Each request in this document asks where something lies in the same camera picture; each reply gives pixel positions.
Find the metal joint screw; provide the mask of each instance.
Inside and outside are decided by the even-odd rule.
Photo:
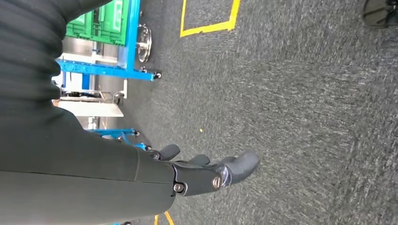
[[[222,179],[219,176],[214,177],[213,181],[212,181],[212,185],[214,187],[214,189],[218,190],[221,188],[222,185]]]
[[[175,184],[173,187],[175,192],[179,192],[181,193],[182,191],[184,191],[184,185],[182,184]]]
[[[155,153],[155,154],[153,155],[153,159],[160,159],[160,158],[161,158],[161,156],[160,156],[159,153]]]

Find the round metal disc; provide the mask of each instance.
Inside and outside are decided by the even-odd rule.
[[[367,0],[362,12],[366,25],[371,27],[385,27],[389,14],[386,0]]]
[[[152,34],[151,29],[146,26],[140,26],[138,28],[137,38],[137,51],[138,59],[140,62],[147,62],[149,55],[151,54],[152,47]]]

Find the blue metal frame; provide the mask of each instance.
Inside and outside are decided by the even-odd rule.
[[[82,74],[82,90],[90,89],[90,74]]]
[[[63,84],[63,87],[65,88],[66,87],[66,72],[65,71],[62,72],[62,84]]]
[[[130,128],[130,129],[91,129],[88,131],[99,134],[99,135],[101,135],[101,137],[110,136],[113,139],[123,138],[123,140],[129,145],[133,145],[133,146],[135,146],[137,148],[141,148],[143,150],[148,149],[148,146],[144,143],[132,144],[129,141],[129,139],[127,138],[127,135],[136,135],[137,134],[136,130],[134,130],[133,128]]]
[[[61,66],[61,71],[153,81],[155,79],[154,73],[144,73],[134,68],[140,2],[140,0],[130,0],[126,46],[119,47],[118,63],[116,67],[70,60],[57,60],[58,64]]]

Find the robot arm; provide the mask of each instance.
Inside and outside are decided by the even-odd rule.
[[[107,140],[53,106],[66,24],[108,2],[0,1],[0,224],[95,225],[159,214],[176,195],[216,191],[258,164],[255,153],[215,165],[205,156],[171,162],[176,146],[144,152]]]

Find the blue metal cart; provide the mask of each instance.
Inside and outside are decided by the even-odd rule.
[[[149,72],[144,68],[140,70],[134,68],[137,51],[136,46],[140,47],[141,44],[137,43],[138,29],[143,27],[138,24],[138,19],[140,17],[139,7],[140,0],[130,0],[126,46],[119,47],[117,66],[106,66],[71,60],[57,60],[58,64],[61,66],[61,71],[91,75],[108,75],[123,79],[139,79],[146,81],[153,81],[161,78],[162,75],[160,72]]]
[[[133,128],[130,129],[92,129],[88,130],[92,133],[96,133],[101,137],[110,137],[112,139],[117,139],[117,140],[124,140],[127,144],[133,145],[137,148],[141,148],[143,150],[151,150],[152,147],[150,145],[146,145],[144,143],[139,143],[139,144],[132,144],[128,136],[139,136],[140,132],[136,131]]]

